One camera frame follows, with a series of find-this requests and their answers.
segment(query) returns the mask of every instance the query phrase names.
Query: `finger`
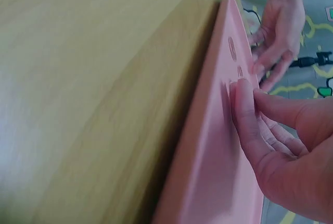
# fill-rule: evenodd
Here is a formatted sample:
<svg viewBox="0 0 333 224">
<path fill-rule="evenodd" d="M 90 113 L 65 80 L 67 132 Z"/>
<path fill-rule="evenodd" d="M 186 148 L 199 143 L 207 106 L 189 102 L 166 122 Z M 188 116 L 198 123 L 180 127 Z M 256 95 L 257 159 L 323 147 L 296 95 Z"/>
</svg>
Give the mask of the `finger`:
<svg viewBox="0 0 333 224">
<path fill-rule="evenodd" d="M 309 153 L 308 149 L 300 139 L 295 138 L 276 121 L 270 120 L 263 114 L 261 114 L 261 117 L 275 138 L 287 146 L 294 155 L 301 157 Z"/>
<path fill-rule="evenodd" d="M 267 50 L 267 47 L 265 44 L 260 44 L 258 47 L 255 47 L 252 51 L 253 61 L 256 62 L 266 50 Z M 263 71 L 260 74 L 257 74 L 258 80 L 260 81 L 264 75 L 265 75 L 265 71 Z"/>
<path fill-rule="evenodd" d="M 258 123 L 259 123 L 259 128 L 261 131 L 261 135 L 262 135 L 264 141 L 268 145 L 270 145 L 274 150 L 276 150 L 278 152 L 282 152 L 282 153 L 288 154 L 290 156 L 294 156 L 293 152 L 287 146 L 285 146 L 282 142 L 279 142 L 278 139 L 275 138 L 275 136 L 273 135 L 273 133 L 267 126 L 266 122 L 261 117 L 259 117 Z"/>
<path fill-rule="evenodd" d="M 286 99 L 281 96 L 268 95 L 255 89 L 254 98 L 258 110 L 274 121 L 293 129 L 296 128 L 298 117 L 311 107 L 311 100 Z"/>
<path fill-rule="evenodd" d="M 257 61 L 258 58 L 267 50 L 267 47 L 265 44 L 260 44 L 258 47 L 255 47 L 252 50 L 252 57 L 254 61 Z"/>
<path fill-rule="evenodd" d="M 255 62 L 253 66 L 253 73 L 260 74 L 269 71 L 271 67 L 279 61 L 282 54 L 286 51 L 285 48 L 275 41 Z"/>
<path fill-rule="evenodd" d="M 237 83 L 234 110 L 240 145 L 255 169 L 271 150 L 261 136 L 255 115 L 253 88 L 245 79 Z"/>
<path fill-rule="evenodd" d="M 273 71 L 270 73 L 270 76 L 262 83 L 260 88 L 263 91 L 270 91 L 273 88 L 273 86 L 279 80 L 281 80 L 281 78 L 289 68 L 291 62 L 292 62 L 292 54 L 290 51 L 286 51 L 283 54 L 282 59 L 278 62 Z"/>
<path fill-rule="evenodd" d="M 256 33 L 248 35 L 248 40 L 250 46 L 255 43 L 261 43 L 265 39 L 265 31 L 262 28 L 259 28 L 259 30 L 256 31 Z"/>
<path fill-rule="evenodd" d="M 231 116 L 233 119 L 233 123 L 237 126 L 236 116 L 235 116 L 235 101 L 236 101 L 236 87 L 237 82 L 232 82 L 229 87 L 229 98 L 230 98 L 230 105 L 231 105 Z"/>
</svg>

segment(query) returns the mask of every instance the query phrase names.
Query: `pink plastic panel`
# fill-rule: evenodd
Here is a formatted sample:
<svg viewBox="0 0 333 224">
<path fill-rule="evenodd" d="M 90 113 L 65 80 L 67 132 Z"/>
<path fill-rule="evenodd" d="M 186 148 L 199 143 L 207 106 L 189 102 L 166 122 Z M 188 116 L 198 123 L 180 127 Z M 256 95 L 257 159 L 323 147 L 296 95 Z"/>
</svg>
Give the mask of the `pink plastic panel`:
<svg viewBox="0 0 333 224">
<path fill-rule="evenodd" d="M 240 148 L 229 84 L 258 87 L 235 0 L 223 0 L 154 223 L 259 224 L 263 195 Z"/>
</svg>

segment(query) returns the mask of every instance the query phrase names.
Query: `yellow pattern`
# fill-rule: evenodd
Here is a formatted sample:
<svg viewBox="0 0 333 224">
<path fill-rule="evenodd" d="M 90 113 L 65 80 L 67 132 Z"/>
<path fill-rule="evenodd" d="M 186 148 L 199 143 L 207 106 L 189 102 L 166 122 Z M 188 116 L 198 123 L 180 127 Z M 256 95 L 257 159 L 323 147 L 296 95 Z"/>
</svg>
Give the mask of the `yellow pattern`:
<svg viewBox="0 0 333 224">
<path fill-rule="evenodd" d="M 331 78 L 331 77 L 333 77 L 333 67 L 331 67 L 328 72 L 326 72 L 325 70 L 322 70 L 317 65 L 313 65 L 312 67 L 313 67 L 314 71 L 317 73 L 317 75 L 319 77 L 324 77 L 324 78 Z"/>
<path fill-rule="evenodd" d="M 252 10 L 257 13 L 257 16 L 259 17 L 259 20 L 261 21 L 261 16 L 258 14 L 258 8 L 256 6 L 252 6 Z"/>
<path fill-rule="evenodd" d="M 313 90 L 314 94 L 313 94 L 313 98 L 318 98 L 319 94 L 317 92 L 317 88 L 306 82 L 306 83 L 302 83 L 302 84 L 299 84 L 297 86 L 280 86 L 280 87 L 277 87 L 275 90 L 273 90 L 272 92 L 270 92 L 271 95 L 277 95 L 278 93 L 280 92 L 290 92 L 290 91 L 299 91 L 299 90 L 304 90 L 304 89 L 311 89 Z"/>
<path fill-rule="evenodd" d="M 304 46 L 304 35 L 303 34 L 301 34 L 300 43 L 301 43 L 302 46 Z"/>
<path fill-rule="evenodd" d="M 312 19 L 307 15 L 305 17 L 306 21 L 308 22 L 311 30 L 309 33 L 305 34 L 307 38 L 312 38 L 316 30 L 326 29 L 333 33 L 333 27 L 327 23 L 313 23 Z"/>
<path fill-rule="evenodd" d="M 288 211 L 283 218 L 283 220 L 280 222 L 280 224 L 292 224 L 293 220 L 295 219 L 296 214 Z"/>
</svg>

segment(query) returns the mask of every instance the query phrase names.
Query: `black connector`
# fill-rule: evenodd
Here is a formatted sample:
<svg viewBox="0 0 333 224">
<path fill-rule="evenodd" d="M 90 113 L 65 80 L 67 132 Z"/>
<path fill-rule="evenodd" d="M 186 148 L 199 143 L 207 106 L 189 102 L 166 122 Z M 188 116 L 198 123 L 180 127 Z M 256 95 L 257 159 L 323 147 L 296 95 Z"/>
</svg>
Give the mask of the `black connector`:
<svg viewBox="0 0 333 224">
<path fill-rule="evenodd" d="M 300 57 L 297 60 L 293 61 L 289 67 L 309 67 L 314 64 L 318 64 L 319 66 L 323 66 L 326 64 L 333 64 L 333 61 L 329 59 L 329 56 L 332 55 L 332 52 L 317 52 L 317 58 L 305 56 Z"/>
</svg>

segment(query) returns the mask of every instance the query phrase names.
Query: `light wooden board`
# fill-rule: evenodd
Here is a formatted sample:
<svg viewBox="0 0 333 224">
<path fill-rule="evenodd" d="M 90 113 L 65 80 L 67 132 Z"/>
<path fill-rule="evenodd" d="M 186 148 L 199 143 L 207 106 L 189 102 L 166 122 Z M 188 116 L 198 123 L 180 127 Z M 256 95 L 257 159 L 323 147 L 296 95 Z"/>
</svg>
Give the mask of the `light wooden board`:
<svg viewBox="0 0 333 224">
<path fill-rule="evenodd" d="M 0 0 L 0 223 L 147 223 L 219 0 Z"/>
</svg>

